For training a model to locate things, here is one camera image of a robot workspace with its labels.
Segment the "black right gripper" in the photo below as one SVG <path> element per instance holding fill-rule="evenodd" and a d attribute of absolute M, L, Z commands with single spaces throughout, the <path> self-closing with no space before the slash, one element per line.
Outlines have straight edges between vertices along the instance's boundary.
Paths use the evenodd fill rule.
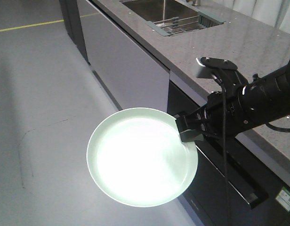
<path fill-rule="evenodd" d="M 178 129 L 193 129 L 179 133 L 185 143 L 203 141 L 203 134 L 229 138 L 244 131 L 244 110 L 239 98 L 227 98 L 222 91 L 208 95 L 207 103 L 194 113 L 180 112 L 175 117 Z"/>

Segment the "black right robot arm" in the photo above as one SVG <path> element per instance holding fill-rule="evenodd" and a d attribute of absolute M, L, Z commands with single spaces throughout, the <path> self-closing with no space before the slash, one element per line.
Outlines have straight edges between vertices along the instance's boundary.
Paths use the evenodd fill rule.
<path fill-rule="evenodd" d="M 222 90 L 209 94 L 193 113 L 180 114 L 176 125 L 181 141 L 195 141 L 200 134 L 231 138 L 290 115 L 290 60 L 264 77 L 254 74 L 252 83 L 229 60 L 198 57 L 196 62 L 198 78 L 213 79 Z"/>

